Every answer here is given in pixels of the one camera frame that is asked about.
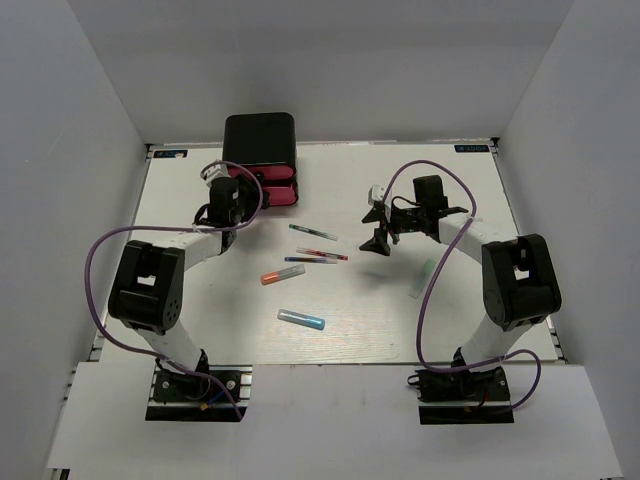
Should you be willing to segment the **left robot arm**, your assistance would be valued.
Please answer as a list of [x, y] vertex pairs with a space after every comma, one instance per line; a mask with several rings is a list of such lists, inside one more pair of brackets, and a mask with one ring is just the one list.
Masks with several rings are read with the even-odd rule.
[[159, 356], [161, 367], [178, 373], [177, 387], [199, 399], [211, 387], [208, 358], [191, 340], [180, 316], [187, 270], [228, 251], [237, 229], [269, 207], [270, 194], [244, 175], [209, 182], [209, 200], [191, 229], [155, 243], [131, 240], [124, 247], [108, 313], [135, 331]]

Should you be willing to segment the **pink top drawer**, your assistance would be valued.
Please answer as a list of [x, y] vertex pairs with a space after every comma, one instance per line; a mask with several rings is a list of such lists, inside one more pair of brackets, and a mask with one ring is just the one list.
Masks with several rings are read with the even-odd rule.
[[261, 182], [289, 181], [296, 175], [296, 170], [289, 166], [254, 166], [246, 169]]

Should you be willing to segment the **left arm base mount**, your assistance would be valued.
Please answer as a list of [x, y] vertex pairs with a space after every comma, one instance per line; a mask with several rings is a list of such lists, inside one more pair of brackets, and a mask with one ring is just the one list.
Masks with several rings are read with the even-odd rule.
[[[249, 405], [253, 368], [251, 366], [210, 367], [210, 375], [229, 391], [240, 413]], [[155, 368], [147, 402], [146, 421], [237, 423], [233, 405], [211, 380]]]

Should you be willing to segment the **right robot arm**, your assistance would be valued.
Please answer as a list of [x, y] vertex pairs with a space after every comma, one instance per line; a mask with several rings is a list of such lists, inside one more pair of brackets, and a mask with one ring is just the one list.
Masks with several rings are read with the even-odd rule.
[[481, 267], [484, 317], [458, 348], [450, 367], [425, 363], [426, 370], [451, 374], [453, 390], [472, 399], [488, 385], [486, 371], [513, 357], [512, 347], [533, 326], [561, 307], [561, 293], [545, 239], [516, 236], [476, 218], [473, 210], [452, 207], [439, 176], [414, 181], [415, 199], [394, 206], [391, 189], [374, 185], [364, 223], [377, 226], [361, 250], [388, 256], [402, 234], [422, 233], [449, 251], [458, 250]]

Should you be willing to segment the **orange highlighter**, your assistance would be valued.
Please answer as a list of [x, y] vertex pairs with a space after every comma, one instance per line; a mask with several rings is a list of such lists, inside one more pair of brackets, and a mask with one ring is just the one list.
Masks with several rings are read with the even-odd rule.
[[306, 273], [305, 267], [302, 264], [293, 265], [278, 271], [269, 272], [263, 274], [260, 278], [262, 285], [271, 285], [280, 281], [295, 278], [297, 276]]

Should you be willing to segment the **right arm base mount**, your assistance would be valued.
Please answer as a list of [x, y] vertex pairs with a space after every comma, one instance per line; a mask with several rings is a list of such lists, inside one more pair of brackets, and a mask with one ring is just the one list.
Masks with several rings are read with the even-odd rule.
[[421, 425], [483, 425], [514, 422], [505, 371], [436, 373], [417, 370], [407, 378], [417, 390]]

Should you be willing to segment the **green highlighter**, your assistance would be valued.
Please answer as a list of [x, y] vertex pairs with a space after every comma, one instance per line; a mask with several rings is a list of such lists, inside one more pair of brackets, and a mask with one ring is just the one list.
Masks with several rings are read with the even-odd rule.
[[419, 273], [413, 280], [411, 285], [409, 296], [413, 299], [417, 299], [422, 294], [423, 290], [429, 283], [429, 279], [436, 267], [436, 262], [433, 259], [428, 259], [425, 261], [423, 266], [421, 267]]

